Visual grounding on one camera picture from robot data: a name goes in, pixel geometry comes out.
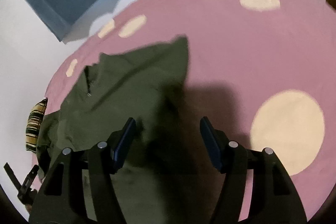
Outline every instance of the green garment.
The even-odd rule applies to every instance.
[[[43,171],[48,171],[48,156],[52,165],[65,147],[89,149],[133,117],[139,134],[126,167],[113,180],[125,218],[131,223],[186,223],[179,186],[167,178],[195,174],[179,138],[178,106],[187,67],[185,37],[122,55],[101,54],[98,64],[83,70],[60,110],[43,119],[37,141]],[[140,214],[149,219],[137,218]]]

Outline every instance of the silver screw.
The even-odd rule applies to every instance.
[[[268,155],[272,155],[274,151],[273,151],[272,148],[266,147],[266,148],[265,148],[265,152],[266,152]]]
[[[232,147],[232,148],[236,148],[236,147],[238,147],[238,143],[236,143],[235,141],[230,141],[229,146]]]
[[[71,153],[71,149],[70,148],[64,148],[62,151],[63,155],[69,155]]]
[[[99,148],[105,148],[105,147],[107,147],[107,142],[100,142],[100,143],[97,144],[97,146]]]

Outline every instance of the polka dot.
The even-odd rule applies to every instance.
[[[251,126],[251,147],[270,147],[290,175],[307,168],[324,138],[324,117],[316,100],[299,90],[270,97],[259,108]]]
[[[110,20],[98,33],[99,38],[103,38],[105,35],[107,35],[109,32],[111,32],[115,28],[115,22],[114,20]]]
[[[140,15],[130,19],[120,30],[119,36],[122,38],[127,38],[138,31],[147,22],[147,17],[145,15]]]
[[[244,8],[259,12],[280,8],[280,0],[239,0],[239,2]]]
[[[69,68],[66,72],[67,77],[70,77],[74,73],[74,69],[75,69],[77,63],[78,63],[77,59],[74,59],[74,60],[71,61],[70,65],[69,65]]]

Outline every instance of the plaid fabric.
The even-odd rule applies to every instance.
[[[33,107],[30,112],[26,127],[26,150],[36,153],[36,142],[39,136],[40,126],[46,110],[48,98],[43,99]]]

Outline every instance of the white floor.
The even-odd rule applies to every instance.
[[[25,151],[31,108],[41,99],[53,73],[89,35],[135,0],[99,0],[58,42],[25,0],[0,0],[0,183],[18,211],[28,213],[2,166],[8,162],[23,182],[32,155]]]

